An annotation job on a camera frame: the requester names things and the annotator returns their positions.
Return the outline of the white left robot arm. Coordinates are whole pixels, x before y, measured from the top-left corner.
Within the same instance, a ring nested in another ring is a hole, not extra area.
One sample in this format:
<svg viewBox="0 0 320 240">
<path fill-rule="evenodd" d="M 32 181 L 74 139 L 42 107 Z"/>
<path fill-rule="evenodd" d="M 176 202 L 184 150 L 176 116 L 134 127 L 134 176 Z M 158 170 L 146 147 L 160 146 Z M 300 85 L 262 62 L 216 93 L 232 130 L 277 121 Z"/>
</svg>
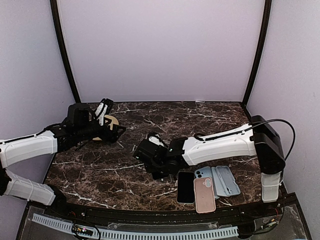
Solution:
<svg viewBox="0 0 320 240">
<path fill-rule="evenodd" d="M 21 177 L 8 170 L 16 163 L 44 155 L 80 149 L 95 139 L 115 143 L 126 131 L 118 120 L 110 116 L 113 101 L 102 99 L 96 109 L 87 103 L 74 103 L 68 107 L 67 116 L 61 123 L 45 127 L 42 131 L 0 142 L 0 194 L 50 206 L 60 218 L 71 213 L 65 203 L 65 195 L 53 185 L 41 184 Z"/>
</svg>

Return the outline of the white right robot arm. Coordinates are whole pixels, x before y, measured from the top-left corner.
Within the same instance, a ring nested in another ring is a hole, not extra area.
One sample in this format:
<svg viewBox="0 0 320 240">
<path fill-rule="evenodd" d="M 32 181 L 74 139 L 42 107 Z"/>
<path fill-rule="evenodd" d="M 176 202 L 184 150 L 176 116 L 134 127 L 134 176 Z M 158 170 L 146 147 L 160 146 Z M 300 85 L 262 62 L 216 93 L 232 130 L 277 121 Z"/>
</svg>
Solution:
<svg viewBox="0 0 320 240">
<path fill-rule="evenodd" d="M 260 115 L 238 128 L 212 135 L 195 134 L 166 145 L 157 133 L 149 133 L 133 154 L 154 179 L 175 175 L 181 169 L 210 161 L 257 156 L 261 171 L 261 198 L 255 213 L 266 217 L 275 208 L 281 175 L 286 166 L 281 138 Z"/>
</svg>

